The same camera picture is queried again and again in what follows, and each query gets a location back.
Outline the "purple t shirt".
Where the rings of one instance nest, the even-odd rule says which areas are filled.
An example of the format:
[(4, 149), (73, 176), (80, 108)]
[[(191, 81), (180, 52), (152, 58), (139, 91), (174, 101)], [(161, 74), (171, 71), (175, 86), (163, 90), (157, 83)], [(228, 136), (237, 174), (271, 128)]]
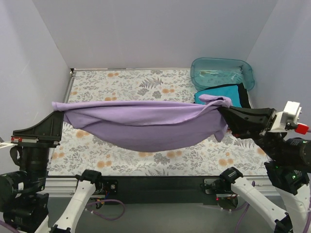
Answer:
[(138, 152), (158, 152), (194, 146), (211, 135), (221, 141), (227, 123), (219, 107), (231, 99), (201, 96), (203, 104), (174, 101), (53, 102), (64, 121), (102, 141)]

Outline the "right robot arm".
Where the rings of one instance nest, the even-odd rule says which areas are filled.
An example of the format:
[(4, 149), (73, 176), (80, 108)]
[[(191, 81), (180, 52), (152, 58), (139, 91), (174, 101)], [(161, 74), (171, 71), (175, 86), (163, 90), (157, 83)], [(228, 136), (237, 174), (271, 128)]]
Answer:
[(252, 206), (276, 233), (311, 231), (311, 142), (285, 139), (288, 131), (306, 134), (309, 127), (299, 122), (299, 102), (288, 101), (284, 110), (220, 107), (232, 135), (252, 139), (270, 158), (264, 164), (272, 186), (281, 196), (283, 210), (260, 193), (236, 168), (220, 174), (220, 188), (234, 192)]

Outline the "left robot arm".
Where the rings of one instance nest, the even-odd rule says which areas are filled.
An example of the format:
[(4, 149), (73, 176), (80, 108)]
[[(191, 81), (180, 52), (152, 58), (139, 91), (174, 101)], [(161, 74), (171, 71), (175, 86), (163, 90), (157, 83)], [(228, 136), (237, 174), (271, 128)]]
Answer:
[(76, 191), (60, 218), (49, 227), (49, 194), (43, 194), (48, 176), (51, 148), (62, 138), (64, 113), (54, 111), (38, 124), (15, 130), (10, 142), (10, 157), (18, 171), (0, 176), (0, 223), (13, 233), (73, 233), (85, 206), (93, 194), (103, 190), (102, 174), (85, 170), (76, 175)]

